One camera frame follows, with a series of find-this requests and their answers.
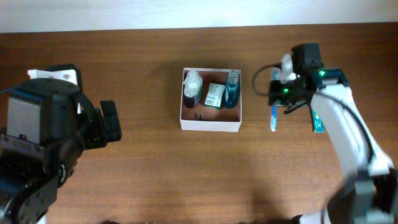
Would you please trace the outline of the blue white toothbrush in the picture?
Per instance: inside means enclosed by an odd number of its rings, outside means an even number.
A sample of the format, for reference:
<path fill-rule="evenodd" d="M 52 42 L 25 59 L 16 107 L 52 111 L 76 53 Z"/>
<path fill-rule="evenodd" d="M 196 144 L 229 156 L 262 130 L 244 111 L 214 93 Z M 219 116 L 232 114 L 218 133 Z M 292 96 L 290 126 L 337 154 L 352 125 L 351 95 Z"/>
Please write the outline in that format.
<path fill-rule="evenodd" d="M 271 71 L 271 80 L 277 80 L 279 78 L 279 69 L 273 68 Z M 271 131 L 275 132 L 277 129 L 277 106 L 272 105 L 272 113 L 271 113 Z"/>

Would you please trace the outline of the green red toothpaste tube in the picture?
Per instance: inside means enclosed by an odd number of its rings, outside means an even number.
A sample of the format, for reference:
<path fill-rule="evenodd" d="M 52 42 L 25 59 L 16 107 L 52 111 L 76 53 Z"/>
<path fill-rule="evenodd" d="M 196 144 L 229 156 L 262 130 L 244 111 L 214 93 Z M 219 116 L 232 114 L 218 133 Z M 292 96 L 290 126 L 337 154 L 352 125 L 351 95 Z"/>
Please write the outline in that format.
<path fill-rule="evenodd" d="M 322 123 L 322 120 L 320 119 L 319 115 L 311 109 L 311 114 L 312 114 L 312 129 L 314 133 L 324 133 L 325 128 Z"/>

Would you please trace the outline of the teal mouthwash bottle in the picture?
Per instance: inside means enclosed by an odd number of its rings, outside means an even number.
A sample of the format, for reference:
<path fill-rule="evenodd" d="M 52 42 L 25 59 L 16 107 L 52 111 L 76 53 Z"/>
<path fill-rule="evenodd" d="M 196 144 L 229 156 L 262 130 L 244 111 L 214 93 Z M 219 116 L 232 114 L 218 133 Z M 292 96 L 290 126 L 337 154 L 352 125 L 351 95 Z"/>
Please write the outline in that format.
<path fill-rule="evenodd" d="M 226 108 L 234 108 L 239 98 L 240 73 L 237 70 L 229 72 L 226 82 L 224 105 Z"/>

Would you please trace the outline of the green white soap box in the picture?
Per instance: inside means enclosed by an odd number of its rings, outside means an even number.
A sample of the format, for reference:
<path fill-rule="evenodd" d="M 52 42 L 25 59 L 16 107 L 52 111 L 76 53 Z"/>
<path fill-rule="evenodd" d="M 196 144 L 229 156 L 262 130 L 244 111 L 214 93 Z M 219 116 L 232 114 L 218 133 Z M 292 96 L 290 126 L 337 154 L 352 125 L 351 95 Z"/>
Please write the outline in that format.
<path fill-rule="evenodd" d="M 210 83 L 204 105 L 209 108 L 220 110 L 223 102 L 224 91 L 224 85 Z"/>

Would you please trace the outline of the clear bottle dark purple liquid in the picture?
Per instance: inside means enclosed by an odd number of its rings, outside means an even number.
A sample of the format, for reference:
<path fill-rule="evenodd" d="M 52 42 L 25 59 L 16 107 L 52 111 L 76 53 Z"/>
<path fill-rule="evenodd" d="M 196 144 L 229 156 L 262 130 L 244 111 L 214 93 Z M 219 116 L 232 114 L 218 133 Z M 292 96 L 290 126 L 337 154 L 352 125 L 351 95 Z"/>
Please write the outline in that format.
<path fill-rule="evenodd" d="M 203 79 L 196 70 L 191 70 L 183 85 L 183 103 L 187 108 L 194 108 L 201 100 Z"/>

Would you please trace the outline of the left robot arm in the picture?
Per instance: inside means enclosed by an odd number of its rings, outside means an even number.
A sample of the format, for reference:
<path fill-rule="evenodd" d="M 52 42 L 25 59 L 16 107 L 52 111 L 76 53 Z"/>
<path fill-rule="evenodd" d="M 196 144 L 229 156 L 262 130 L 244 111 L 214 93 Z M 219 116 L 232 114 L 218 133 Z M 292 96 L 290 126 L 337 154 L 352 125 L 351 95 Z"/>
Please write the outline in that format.
<path fill-rule="evenodd" d="M 73 64 L 32 69 L 9 90 L 1 130 L 1 222 L 44 223 L 84 151 L 122 138 L 116 104 L 84 94 Z"/>

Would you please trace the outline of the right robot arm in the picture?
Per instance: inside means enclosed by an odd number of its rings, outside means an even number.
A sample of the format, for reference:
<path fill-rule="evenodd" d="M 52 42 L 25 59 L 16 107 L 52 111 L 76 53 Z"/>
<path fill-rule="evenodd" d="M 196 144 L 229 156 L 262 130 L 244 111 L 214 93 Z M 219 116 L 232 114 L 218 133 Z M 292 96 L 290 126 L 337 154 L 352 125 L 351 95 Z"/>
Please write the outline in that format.
<path fill-rule="evenodd" d="M 397 223 L 397 170 L 362 119 L 342 69 L 324 66 L 317 43 L 292 47 L 278 67 L 269 104 L 286 107 L 287 114 L 304 105 L 316 112 L 343 172 L 326 205 L 292 223 Z"/>

